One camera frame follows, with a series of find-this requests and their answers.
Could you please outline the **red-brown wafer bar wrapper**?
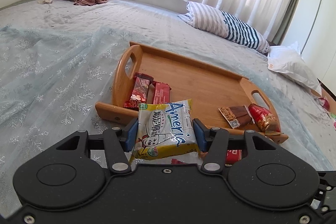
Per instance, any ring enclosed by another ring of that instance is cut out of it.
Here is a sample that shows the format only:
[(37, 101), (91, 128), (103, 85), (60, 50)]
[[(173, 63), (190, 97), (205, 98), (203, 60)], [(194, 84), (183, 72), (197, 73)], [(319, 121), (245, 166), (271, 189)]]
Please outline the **red-brown wafer bar wrapper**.
[(134, 87), (131, 91), (130, 98), (124, 103), (124, 108), (138, 110), (138, 106), (141, 103), (146, 103), (147, 94), (150, 84), (154, 81), (154, 78), (144, 73), (135, 73)]

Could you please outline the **red Biscoff biscuit pack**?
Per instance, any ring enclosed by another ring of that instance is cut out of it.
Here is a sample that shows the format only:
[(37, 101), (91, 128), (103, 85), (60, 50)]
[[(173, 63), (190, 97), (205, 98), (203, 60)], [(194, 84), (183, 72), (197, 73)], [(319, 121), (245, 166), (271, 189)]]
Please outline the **red Biscoff biscuit pack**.
[(241, 150), (228, 150), (226, 156), (226, 164), (232, 165), (237, 161), (242, 159), (242, 151)]

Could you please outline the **light blue snowflake cloth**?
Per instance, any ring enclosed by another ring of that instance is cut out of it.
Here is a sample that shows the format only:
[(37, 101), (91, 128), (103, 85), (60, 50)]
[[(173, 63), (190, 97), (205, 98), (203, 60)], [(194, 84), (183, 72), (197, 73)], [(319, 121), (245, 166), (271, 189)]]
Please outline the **light blue snowflake cloth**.
[(94, 32), (1, 29), (1, 214), (20, 206), (12, 179), (35, 155), (80, 129), (110, 126), (95, 110), (111, 98), (117, 63), (135, 41), (185, 55), (248, 77), (274, 104), (289, 135), (284, 146), (319, 170), (331, 162), (317, 144), (324, 113), (313, 96), (270, 72), (266, 57), (216, 36), (183, 27), (172, 32), (102, 27)]

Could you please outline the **small object near pillow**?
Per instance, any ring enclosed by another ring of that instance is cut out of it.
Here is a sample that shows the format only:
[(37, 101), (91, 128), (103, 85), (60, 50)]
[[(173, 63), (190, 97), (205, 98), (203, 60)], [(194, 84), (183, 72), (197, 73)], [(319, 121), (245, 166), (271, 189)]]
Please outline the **small object near pillow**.
[(51, 4), (53, 0), (38, 0), (38, 4), (41, 5), (46, 5), (46, 4)]

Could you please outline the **striped grey navy pillow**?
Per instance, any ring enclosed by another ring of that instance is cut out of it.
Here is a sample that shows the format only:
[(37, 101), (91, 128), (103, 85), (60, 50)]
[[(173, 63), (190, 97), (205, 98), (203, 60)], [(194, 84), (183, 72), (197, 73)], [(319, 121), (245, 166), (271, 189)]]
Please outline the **striped grey navy pillow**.
[(187, 2), (186, 9), (187, 13), (179, 14), (178, 17), (193, 28), (220, 36), (262, 54), (269, 52), (269, 43), (262, 34), (239, 18), (198, 2)]

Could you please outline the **white pillow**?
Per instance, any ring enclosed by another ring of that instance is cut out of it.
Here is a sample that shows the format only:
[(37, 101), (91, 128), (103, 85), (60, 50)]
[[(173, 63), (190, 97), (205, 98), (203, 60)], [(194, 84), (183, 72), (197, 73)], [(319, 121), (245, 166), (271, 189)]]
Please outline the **white pillow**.
[(286, 46), (271, 46), (268, 52), (268, 69), (280, 73), (316, 96), (322, 95), (321, 85), (301, 57), (298, 42)]

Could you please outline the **red chocolate bar wrapper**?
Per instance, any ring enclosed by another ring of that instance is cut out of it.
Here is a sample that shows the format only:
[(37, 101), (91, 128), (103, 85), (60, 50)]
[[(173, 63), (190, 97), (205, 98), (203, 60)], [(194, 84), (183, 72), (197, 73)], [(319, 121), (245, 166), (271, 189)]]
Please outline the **red chocolate bar wrapper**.
[(154, 81), (154, 97), (153, 104), (166, 104), (170, 102), (171, 87), (166, 83)]

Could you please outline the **red gold peanut packet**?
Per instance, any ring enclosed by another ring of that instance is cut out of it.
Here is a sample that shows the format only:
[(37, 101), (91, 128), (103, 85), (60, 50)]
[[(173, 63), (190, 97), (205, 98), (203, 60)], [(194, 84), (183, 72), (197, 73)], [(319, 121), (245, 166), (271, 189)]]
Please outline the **red gold peanut packet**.
[(252, 103), (248, 110), (262, 132), (269, 135), (281, 132), (277, 118), (268, 109)]

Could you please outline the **yellow white snack packet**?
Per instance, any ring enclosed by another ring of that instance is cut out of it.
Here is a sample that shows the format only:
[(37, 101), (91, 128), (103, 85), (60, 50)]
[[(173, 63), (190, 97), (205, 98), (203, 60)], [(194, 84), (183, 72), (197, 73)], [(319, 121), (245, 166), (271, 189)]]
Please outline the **yellow white snack packet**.
[(200, 164), (199, 148), (191, 118), (192, 100), (139, 105), (138, 131), (130, 157), (140, 163)]

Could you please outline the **brown almond chocolate bar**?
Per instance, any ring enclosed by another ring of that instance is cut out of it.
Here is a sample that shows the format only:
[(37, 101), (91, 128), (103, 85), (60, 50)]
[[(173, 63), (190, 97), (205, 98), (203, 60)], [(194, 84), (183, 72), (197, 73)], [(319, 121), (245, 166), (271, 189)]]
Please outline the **brown almond chocolate bar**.
[(246, 105), (220, 107), (219, 112), (232, 129), (245, 127), (249, 124), (255, 123)]

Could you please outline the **wooden bamboo serving tray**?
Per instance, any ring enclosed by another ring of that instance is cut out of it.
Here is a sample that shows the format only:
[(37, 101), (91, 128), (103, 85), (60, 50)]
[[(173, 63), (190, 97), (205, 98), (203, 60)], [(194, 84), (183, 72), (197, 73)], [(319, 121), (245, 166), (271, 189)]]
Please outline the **wooden bamboo serving tray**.
[(173, 102), (191, 99), (191, 116), (200, 119), (208, 128), (221, 127), (231, 134), (242, 134), (244, 128), (230, 128), (219, 108), (248, 106), (256, 102), (255, 93), (260, 95), (273, 115), (277, 114), (265, 93), (244, 76), (176, 53), (130, 42), (115, 71), (112, 102), (97, 102), (95, 105), (100, 118), (128, 124), (138, 116), (137, 111), (123, 106), (133, 90), (136, 72), (169, 84)]

